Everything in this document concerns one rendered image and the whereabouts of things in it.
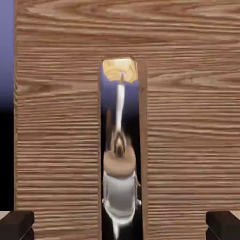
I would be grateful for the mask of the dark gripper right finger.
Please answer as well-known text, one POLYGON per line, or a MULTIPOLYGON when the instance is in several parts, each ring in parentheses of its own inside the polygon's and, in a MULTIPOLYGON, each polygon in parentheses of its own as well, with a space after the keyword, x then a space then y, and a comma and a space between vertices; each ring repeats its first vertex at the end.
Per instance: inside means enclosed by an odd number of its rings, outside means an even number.
POLYGON ((205 240, 240 240, 240 210, 208 211, 205 240))

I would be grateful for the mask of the light wood cabinet door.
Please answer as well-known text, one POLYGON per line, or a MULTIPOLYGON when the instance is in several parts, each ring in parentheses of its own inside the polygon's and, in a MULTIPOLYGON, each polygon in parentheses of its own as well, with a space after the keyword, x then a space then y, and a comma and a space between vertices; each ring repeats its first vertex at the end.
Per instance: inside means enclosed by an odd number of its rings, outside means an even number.
POLYGON ((101 240, 98 73, 147 71, 144 240, 240 210, 240 0, 15 0, 15 208, 37 240, 101 240))

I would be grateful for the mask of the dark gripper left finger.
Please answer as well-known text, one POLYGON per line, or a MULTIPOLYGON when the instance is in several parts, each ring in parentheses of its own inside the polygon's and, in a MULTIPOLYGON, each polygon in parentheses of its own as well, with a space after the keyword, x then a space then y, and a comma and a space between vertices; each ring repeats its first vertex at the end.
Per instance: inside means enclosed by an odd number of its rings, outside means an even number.
POLYGON ((0 217, 0 240, 35 240, 34 212, 14 210, 0 217))

